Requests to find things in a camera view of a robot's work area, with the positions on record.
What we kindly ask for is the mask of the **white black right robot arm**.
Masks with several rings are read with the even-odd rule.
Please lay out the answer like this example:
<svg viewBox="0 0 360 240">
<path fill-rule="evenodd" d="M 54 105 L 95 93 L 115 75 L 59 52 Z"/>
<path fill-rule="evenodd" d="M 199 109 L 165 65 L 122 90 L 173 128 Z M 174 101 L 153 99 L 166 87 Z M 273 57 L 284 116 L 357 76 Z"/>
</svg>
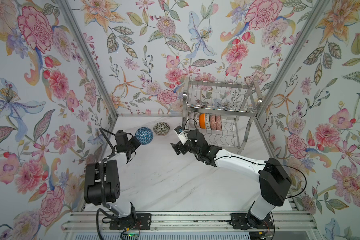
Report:
<svg viewBox="0 0 360 240">
<path fill-rule="evenodd" d="M 259 195 L 253 195 L 254 201 L 247 213 L 231 214 L 230 224 L 234 229 L 244 231 L 274 228 L 271 212 L 284 205 L 292 185 L 285 166 L 274 158 L 267 161 L 255 160 L 210 145 L 197 129 L 186 130 L 178 126 L 174 131 L 179 142 L 171 146 L 177 155 L 191 153 L 204 165 L 234 171 L 255 184 Z"/>
</svg>

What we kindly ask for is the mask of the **dark floral bowl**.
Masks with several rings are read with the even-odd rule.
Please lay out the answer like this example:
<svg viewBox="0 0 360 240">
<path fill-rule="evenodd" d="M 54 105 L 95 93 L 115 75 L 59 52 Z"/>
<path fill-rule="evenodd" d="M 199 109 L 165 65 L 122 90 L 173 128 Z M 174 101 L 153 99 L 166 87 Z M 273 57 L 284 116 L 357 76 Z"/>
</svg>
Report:
<svg viewBox="0 0 360 240">
<path fill-rule="evenodd" d="M 211 127 L 212 130 L 217 129 L 216 116 L 214 114 L 210 114 L 210 127 Z"/>
</svg>

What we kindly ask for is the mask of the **green leaf pattern bowl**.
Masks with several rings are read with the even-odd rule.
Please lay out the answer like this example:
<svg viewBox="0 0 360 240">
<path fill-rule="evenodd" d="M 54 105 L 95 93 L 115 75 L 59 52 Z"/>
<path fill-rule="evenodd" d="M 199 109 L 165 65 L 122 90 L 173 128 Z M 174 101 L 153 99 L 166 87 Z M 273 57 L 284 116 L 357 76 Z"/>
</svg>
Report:
<svg viewBox="0 0 360 240">
<path fill-rule="evenodd" d="M 216 130 L 217 131 L 222 131 L 222 118 L 220 115 L 215 115 L 215 119 L 216 119 Z"/>
</svg>

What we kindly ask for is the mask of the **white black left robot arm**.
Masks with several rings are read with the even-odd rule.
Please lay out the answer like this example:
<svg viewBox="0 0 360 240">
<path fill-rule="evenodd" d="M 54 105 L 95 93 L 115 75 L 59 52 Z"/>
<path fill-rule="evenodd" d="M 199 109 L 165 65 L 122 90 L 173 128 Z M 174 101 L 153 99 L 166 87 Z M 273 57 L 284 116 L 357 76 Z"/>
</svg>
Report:
<svg viewBox="0 0 360 240">
<path fill-rule="evenodd" d="M 129 163 L 141 143 L 131 133 L 122 130 L 114 134 L 101 128 L 100 132 L 111 153 L 102 160 L 86 166 L 84 200 L 87 204 L 102 206 L 98 212 L 102 212 L 113 226 L 129 230 L 137 223 L 137 214 L 132 203 L 126 207 L 116 204 L 121 191 L 118 163 Z"/>
</svg>

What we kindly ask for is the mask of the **brown mandala pattern bowl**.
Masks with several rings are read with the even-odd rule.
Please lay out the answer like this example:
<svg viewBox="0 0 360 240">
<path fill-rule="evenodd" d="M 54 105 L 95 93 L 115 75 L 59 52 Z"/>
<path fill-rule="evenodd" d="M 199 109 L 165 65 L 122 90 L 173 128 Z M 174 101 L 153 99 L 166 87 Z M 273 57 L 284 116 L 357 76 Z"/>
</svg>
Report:
<svg viewBox="0 0 360 240">
<path fill-rule="evenodd" d="M 194 126 L 196 128 L 199 128 L 199 113 L 194 113 L 193 115 L 193 122 L 194 122 Z"/>
</svg>

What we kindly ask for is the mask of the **plain white bowl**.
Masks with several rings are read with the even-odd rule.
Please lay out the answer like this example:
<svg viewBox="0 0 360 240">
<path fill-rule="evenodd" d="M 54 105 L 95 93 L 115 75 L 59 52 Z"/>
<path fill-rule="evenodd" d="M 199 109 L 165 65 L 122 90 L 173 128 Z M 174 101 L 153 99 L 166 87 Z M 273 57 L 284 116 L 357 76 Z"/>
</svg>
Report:
<svg viewBox="0 0 360 240">
<path fill-rule="evenodd" d="M 206 115 L 205 113 L 199 114 L 199 125 L 201 129 L 206 129 Z"/>
</svg>

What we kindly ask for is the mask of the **blue pattern bowl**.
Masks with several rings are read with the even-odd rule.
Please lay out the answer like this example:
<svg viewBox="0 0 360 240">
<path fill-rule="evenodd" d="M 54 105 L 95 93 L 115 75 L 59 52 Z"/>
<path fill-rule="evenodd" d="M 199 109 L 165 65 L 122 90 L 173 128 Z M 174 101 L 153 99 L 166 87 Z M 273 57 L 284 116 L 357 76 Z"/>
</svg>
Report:
<svg viewBox="0 0 360 240">
<path fill-rule="evenodd" d="M 153 131 L 148 127 L 139 128 L 134 135 L 142 145 L 148 145 L 153 140 Z"/>
</svg>

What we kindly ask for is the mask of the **pale green pattern bowl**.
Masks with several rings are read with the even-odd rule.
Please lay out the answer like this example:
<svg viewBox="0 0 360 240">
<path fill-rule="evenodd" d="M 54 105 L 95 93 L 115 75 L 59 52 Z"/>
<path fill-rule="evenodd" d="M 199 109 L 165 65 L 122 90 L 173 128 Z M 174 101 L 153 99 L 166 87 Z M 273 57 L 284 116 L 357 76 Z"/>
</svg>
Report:
<svg viewBox="0 0 360 240">
<path fill-rule="evenodd" d="M 205 128 L 211 130 L 210 114 L 205 114 Z"/>
</svg>

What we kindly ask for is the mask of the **two-tier steel dish rack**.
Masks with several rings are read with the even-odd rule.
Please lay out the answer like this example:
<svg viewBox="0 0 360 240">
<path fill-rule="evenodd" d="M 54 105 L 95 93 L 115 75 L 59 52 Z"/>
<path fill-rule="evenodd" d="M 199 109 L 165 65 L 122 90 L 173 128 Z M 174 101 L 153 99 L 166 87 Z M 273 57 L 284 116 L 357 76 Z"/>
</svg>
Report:
<svg viewBox="0 0 360 240">
<path fill-rule="evenodd" d="M 248 83 L 236 81 L 202 81 L 187 78 L 183 90 L 183 121 L 186 129 L 189 114 L 220 115 L 222 131 L 199 128 L 210 144 L 231 149 L 240 154 L 248 142 L 251 125 L 263 102 L 257 80 Z"/>
</svg>

